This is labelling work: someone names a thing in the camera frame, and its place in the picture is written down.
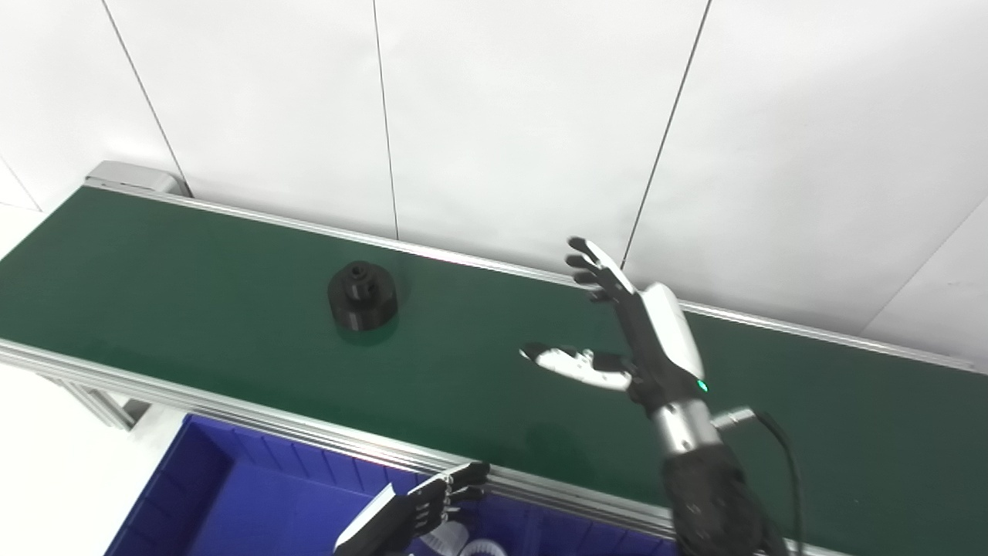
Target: metal connector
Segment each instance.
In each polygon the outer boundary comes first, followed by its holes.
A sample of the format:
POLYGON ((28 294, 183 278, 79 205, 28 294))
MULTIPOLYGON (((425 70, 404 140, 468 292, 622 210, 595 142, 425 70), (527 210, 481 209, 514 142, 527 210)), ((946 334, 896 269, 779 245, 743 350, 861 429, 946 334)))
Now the metal connector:
POLYGON ((717 414, 710 419, 710 424, 717 430, 726 430, 752 418, 755 418, 755 412, 746 406, 717 414))

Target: white tile wall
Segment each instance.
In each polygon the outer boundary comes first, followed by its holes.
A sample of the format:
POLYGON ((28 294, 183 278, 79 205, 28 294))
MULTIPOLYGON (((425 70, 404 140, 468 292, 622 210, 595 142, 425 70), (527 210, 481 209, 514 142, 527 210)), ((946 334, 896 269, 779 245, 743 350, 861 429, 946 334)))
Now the white tile wall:
POLYGON ((104 159, 177 171, 98 0, 0 3, 0 80, 0 153, 42 209, 104 159))
POLYGON ((10 205, 23 209, 37 208, 21 182, 10 171, 2 156, 0 156, 0 205, 10 205))
POLYGON ((371 2, 109 2, 200 198, 394 236, 371 2))
POLYGON ((988 201, 923 265, 863 336, 968 359, 988 373, 988 201))
POLYGON ((704 4, 378 0, 401 238, 623 250, 704 4))
POLYGON ((985 21, 979 1, 714 2, 629 273, 860 332, 988 194, 985 21))

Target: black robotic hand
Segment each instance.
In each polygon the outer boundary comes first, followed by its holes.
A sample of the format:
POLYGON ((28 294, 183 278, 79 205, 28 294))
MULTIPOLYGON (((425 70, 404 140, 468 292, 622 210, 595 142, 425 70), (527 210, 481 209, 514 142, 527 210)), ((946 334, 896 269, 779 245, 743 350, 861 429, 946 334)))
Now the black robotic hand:
POLYGON ((398 495, 387 485, 364 507, 336 540, 333 556, 386 556, 400 553, 455 515, 454 505, 480 500, 491 466, 465 463, 439 473, 398 495))

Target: robotic finger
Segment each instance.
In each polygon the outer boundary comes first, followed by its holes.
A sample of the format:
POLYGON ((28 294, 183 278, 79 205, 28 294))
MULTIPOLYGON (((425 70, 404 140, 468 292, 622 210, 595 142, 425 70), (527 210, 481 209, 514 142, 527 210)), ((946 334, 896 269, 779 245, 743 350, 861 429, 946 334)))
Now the robotic finger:
POLYGON ((575 347, 552 347, 544 343, 527 343, 522 356, 539 367, 582 383, 623 392, 631 384, 631 363, 614 353, 582 351, 575 347))

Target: white object in bin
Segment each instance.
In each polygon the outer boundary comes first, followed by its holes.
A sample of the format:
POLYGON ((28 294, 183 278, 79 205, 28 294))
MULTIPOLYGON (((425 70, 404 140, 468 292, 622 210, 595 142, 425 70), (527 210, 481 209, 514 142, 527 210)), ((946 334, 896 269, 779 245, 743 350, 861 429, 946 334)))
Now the white object in bin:
POLYGON ((422 542, 440 556, 458 556, 470 533, 462 523, 447 521, 422 536, 422 542))
POLYGON ((474 555, 508 556, 508 553, 500 544, 494 542, 493 540, 478 538, 477 540, 470 541, 469 544, 464 546, 463 549, 459 551, 459 556, 474 555))

